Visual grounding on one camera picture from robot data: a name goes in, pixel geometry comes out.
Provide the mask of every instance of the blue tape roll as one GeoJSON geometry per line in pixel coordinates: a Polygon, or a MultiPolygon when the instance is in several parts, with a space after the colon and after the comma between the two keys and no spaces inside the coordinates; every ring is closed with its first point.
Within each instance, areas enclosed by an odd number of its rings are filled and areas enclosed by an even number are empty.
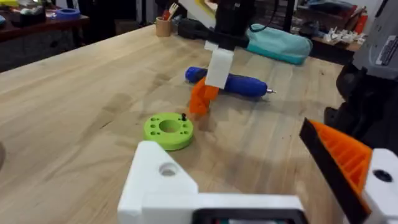
{"type": "Polygon", "coordinates": [[[57,19],[79,19],[80,11],[77,9],[58,9],[55,11],[57,19]]]}

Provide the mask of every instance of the screw hole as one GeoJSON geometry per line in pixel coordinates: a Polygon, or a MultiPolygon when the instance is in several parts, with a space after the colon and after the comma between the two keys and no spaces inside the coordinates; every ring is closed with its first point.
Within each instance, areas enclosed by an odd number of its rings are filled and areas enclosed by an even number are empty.
{"type": "Polygon", "coordinates": [[[168,162],[160,166],[159,172],[164,177],[171,177],[177,174],[178,167],[175,164],[168,162]]]}
{"type": "Polygon", "coordinates": [[[384,170],[374,170],[373,175],[375,175],[381,181],[392,182],[391,175],[384,170]]]}

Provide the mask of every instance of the hole in green ring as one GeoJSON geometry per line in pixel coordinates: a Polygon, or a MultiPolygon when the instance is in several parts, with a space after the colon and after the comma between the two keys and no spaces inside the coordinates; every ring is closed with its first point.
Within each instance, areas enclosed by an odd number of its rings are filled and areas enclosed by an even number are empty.
{"type": "Polygon", "coordinates": [[[159,124],[160,130],[166,132],[166,133],[174,133],[177,132],[180,129],[180,123],[177,121],[168,119],[160,122],[159,124]]]}

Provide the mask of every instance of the white bracket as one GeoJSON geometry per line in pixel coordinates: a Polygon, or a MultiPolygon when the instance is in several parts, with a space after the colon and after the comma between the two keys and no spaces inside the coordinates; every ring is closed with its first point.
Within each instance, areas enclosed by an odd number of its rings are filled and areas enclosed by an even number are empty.
{"type": "Polygon", "coordinates": [[[195,181],[156,142],[139,143],[119,202],[119,223],[189,224],[200,208],[303,210],[296,196],[200,194],[195,181]]]}

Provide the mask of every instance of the label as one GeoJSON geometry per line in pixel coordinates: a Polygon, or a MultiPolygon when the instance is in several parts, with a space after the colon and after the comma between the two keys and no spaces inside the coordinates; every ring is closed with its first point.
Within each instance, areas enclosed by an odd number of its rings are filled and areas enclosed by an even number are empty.
{"type": "Polygon", "coordinates": [[[392,56],[394,56],[398,48],[398,38],[396,35],[391,35],[388,37],[383,49],[381,50],[377,60],[376,65],[389,65],[392,56]]]}

